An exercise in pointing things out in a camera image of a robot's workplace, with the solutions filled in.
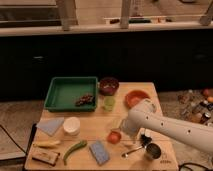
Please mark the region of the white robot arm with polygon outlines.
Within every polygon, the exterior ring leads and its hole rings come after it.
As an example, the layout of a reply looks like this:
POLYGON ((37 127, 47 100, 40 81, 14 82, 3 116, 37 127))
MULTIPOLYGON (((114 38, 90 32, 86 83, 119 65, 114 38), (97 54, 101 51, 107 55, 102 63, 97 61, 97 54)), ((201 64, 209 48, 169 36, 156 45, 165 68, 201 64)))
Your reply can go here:
POLYGON ((134 139, 141 128, 149 129, 213 155, 213 127, 164 117, 156 113, 150 99, 132 107, 120 129, 134 139))

